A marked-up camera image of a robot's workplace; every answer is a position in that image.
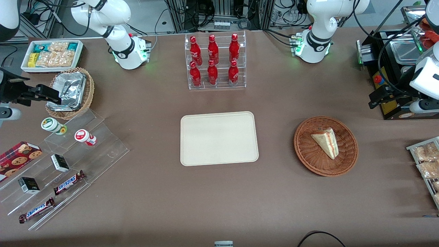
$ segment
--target white tray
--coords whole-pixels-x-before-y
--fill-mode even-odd
[[[255,162],[259,158],[251,112],[187,115],[180,123],[184,166]]]
[[[34,49],[35,45],[47,44],[47,43],[51,43],[51,42],[54,42],[54,41],[78,43],[78,46],[76,47],[76,50],[75,50],[75,56],[73,57],[72,65],[70,67],[50,67],[50,68],[35,67],[35,68],[31,68],[31,67],[27,66],[28,61],[29,61],[29,56],[33,52],[33,49]],[[28,73],[52,73],[52,72],[66,71],[68,69],[74,69],[74,68],[76,68],[76,65],[78,64],[79,57],[81,56],[82,48],[83,48],[83,43],[81,41],[79,41],[79,40],[39,40],[39,41],[32,41],[29,44],[28,50],[26,51],[26,55],[25,55],[25,58],[23,59],[21,69],[23,71],[28,72]]]

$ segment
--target red bottle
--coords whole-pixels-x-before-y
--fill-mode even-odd
[[[233,60],[230,63],[230,68],[229,68],[229,85],[231,85],[232,87],[236,86],[236,84],[238,84],[238,73],[239,70],[236,67],[236,60]]]
[[[197,44],[197,39],[195,38],[195,36],[191,36],[189,40],[191,41],[192,61],[195,61],[198,66],[201,66],[203,64],[203,59],[201,58],[201,49],[200,46]]]
[[[239,58],[239,43],[238,43],[238,35],[237,34],[232,34],[232,42],[230,43],[229,46],[229,60],[230,62],[232,62],[233,60],[238,61]]]
[[[194,87],[201,87],[201,74],[200,70],[197,68],[197,64],[194,61],[191,61],[189,65],[191,66],[189,73],[191,74]]]
[[[209,47],[207,47],[209,52],[209,59],[212,59],[215,64],[220,62],[220,54],[218,52],[218,44],[215,41],[215,35],[209,35]]]
[[[209,74],[209,83],[213,86],[218,82],[218,69],[215,66],[215,61],[213,59],[209,60],[209,68],[207,68],[207,73]]]

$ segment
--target table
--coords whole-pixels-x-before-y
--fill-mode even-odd
[[[2,246],[281,247],[312,230],[347,246],[437,244],[439,220],[421,217],[437,210],[405,150],[438,136],[437,121],[384,121],[369,109],[372,86],[355,52],[364,38],[342,28],[329,55],[307,64],[269,35],[247,32],[247,88],[208,92],[187,88],[184,35],[159,36],[151,62],[132,71],[114,62],[105,40],[83,40],[80,64],[96,85],[91,108],[131,151],[38,231],[1,213]],[[29,84],[53,76],[30,75]],[[0,150],[48,135],[44,103],[32,104],[3,124]],[[234,111],[255,115],[259,159],[181,165],[181,117]],[[358,140],[358,162],[343,176],[313,174],[293,151],[296,127],[318,115],[341,120]]]

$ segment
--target clear acrylic shelf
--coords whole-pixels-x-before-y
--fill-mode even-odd
[[[16,218],[19,224],[18,218],[21,214],[26,214],[53,197],[56,205],[54,208],[43,211],[24,224],[29,230],[37,230],[122,158],[129,150],[107,128],[103,120],[92,110],[87,110],[66,123],[68,128],[66,134],[49,135],[40,144],[44,153],[39,160],[28,164],[23,172],[10,178],[0,190],[2,213],[4,210],[6,214]],[[78,129],[88,130],[97,137],[97,143],[88,146],[75,141],[73,135]],[[64,156],[70,167],[68,172],[55,170],[50,158],[54,153]],[[83,170],[86,177],[55,196],[53,188],[58,187],[80,170]],[[35,178],[41,191],[37,194],[23,193],[18,184],[20,177]]]
[[[232,34],[236,33],[238,35],[239,47],[239,59],[237,61],[237,67],[239,69],[238,83],[236,86],[229,85],[229,45],[231,42]],[[209,46],[209,34],[212,33],[192,33],[186,34],[184,42],[184,51],[186,55],[186,70],[187,70],[187,81],[189,89],[217,89],[217,88],[243,88],[247,86],[246,77],[246,37],[245,32],[217,32],[213,33],[215,35],[216,43],[219,49],[219,64],[216,65],[218,69],[218,83],[213,86],[209,83],[209,77],[207,74],[207,68],[209,67],[209,54],[207,48]],[[191,57],[191,44],[189,42],[189,37],[195,36],[197,38],[197,43],[201,48],[201,58],[203,59],[203,64],[198,67],[201,73],[201,87],[194,87],[191,75],[189,73],[190,66],[189,63],[192,61]]]

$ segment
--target brown wicker basket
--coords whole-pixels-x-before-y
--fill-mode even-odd
[[[338,145],[338,156],[332,160],[311,137],[316,131],[332,128]],[[300,161],[311,171],[335,177],[347,173],[357,161],[358,144],[342,122],[328,116],[315,116],[303,121],[294,134],[294,149]]]
[[[61,118],[61,119],[65,119],[65,120],[69,120],[72,119],[74,116],[80,114],[81,112],[87,110],[90,105],[91,102],[93,101],[93,93],[94,93],[94,82],[93,82],[93,78],[91,78],[90,74],[83,68],[74,68],[74,69],[69,69],[66,71],[61,72],[62,73],[73,73],[73,72],[82,72],[87,76],[87,81],[86,81],[86,86],[84,89],[84,96],[83,96],[83,100],[82,100],[82,106],[78,111],[75,112],[56,112],[56,111],[52,111],[50,110],[47,106],[46,106],[46,111],[55,118]],[[50,87],[53,87],[53,84],[55,82],[55,78],[52,80],[52,83],[50,84]]]

